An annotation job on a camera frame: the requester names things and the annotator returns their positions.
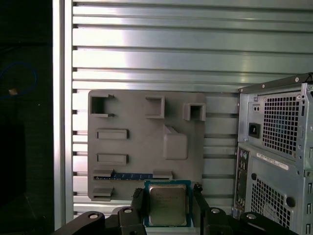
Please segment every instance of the computer case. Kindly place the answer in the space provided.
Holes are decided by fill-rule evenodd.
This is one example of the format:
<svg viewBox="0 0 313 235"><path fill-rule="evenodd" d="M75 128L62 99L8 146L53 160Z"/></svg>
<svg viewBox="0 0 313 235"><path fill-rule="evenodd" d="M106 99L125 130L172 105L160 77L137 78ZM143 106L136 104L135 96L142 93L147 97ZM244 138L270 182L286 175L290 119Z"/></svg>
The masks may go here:
<svg viewBox="0 0 313 235"><path fill-rule="evenodd" d="M234 211L313 234L311 73L241 88Z"/></svg>

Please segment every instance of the rectangular cutout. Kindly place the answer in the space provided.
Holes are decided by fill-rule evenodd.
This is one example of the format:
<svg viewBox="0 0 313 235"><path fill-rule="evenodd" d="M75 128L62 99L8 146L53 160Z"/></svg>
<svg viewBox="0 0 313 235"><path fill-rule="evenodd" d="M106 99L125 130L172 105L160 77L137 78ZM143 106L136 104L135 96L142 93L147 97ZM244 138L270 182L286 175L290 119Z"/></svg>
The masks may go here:
<svg viewBox="0 0 313 235"><path fill-rule="evenodd" d="M312 193L312 183L308 184L308 194Z"/></svg>
<svg viewBox="0 0 313 235"><path fill-rule="evenodd" d="M306 225L305 234L311 234L311 224Z"/></svg>
<svg viewBox="0 0 313 235"><path fill-rule="evenodd" d="M98 154L97 161L104 165L126 165L126 154Z"/></svg>
<svg viewBox="0 0 313 235"><path fill-rule="evenodd" d="M186 121L205 121L206 108L204 103L184 104L183 119Z"/></svg>
<svg viewBox="0 0 313 235"><path fill-rule="evenodd" d="M113 117L114 114L109 114L107 113L107 111L105 110L105 103L106 103L106 99L109 98L114 98L113 95L105 95L105 96L91 96L90 99L90 114L92 115L96 115L99 117Z"/></svg>
<svg viewBox="0 0 313 235"><path fill-rule="evenodd" d="M100 140L126 140L128 131L125 129L98 129L97 138Z"/></svg>
<svg viewBox="0 0 313 235"><path fill-rule="evenodd" d="M164 118L165 97L162 95L146 96L144 108L146 118Z"/></svg>
<svg viewBox="0 0 313 235"><path fill-rule="evenodd" d="M311 203L307 204L307 214L312 214L312 204Z"/></svg>

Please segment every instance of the label sticker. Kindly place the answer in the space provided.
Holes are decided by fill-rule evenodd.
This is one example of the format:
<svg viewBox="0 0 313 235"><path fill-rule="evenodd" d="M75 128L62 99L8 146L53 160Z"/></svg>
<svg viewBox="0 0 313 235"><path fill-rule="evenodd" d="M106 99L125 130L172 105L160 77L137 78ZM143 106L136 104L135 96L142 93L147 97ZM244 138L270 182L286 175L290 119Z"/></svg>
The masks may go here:
<svg viewBox="0 0 313 235"><path fill-rule="evenodd" d="M278 161L276 161L276 160L274 160L272 158L269 158L269 157L264 156L264 155L259 154L259 153L257 153L256 156L258 158L261 158L261 159L263 159L263 160L265 160L265 161L267 161L269 163L272 163L272 164L274 164L274 165L276 165L276 166L278 166L280 168L283 168L285 170L289 170L289 166L287 166L286 164L280 163L280 162L278 162Z"/></svg>

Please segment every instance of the perforated metal mesh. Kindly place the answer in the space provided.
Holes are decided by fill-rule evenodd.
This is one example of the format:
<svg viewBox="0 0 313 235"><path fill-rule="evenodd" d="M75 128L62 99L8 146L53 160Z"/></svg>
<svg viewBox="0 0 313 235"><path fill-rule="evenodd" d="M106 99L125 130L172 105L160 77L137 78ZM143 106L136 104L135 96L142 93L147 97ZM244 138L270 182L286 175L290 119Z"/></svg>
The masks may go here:
<svg viewBox="0 0 313 235"><path fill-rule="evenodd" d="M251 211L289 228L291 212L284 207L284 197L260 179L252 184Z"/></svg>
<svg viewBox="0 0 313 235"><path fill-rule="evenodd" d="M265 147L295 156L299 101L295 96L265 101L263 143Z"/></svg>

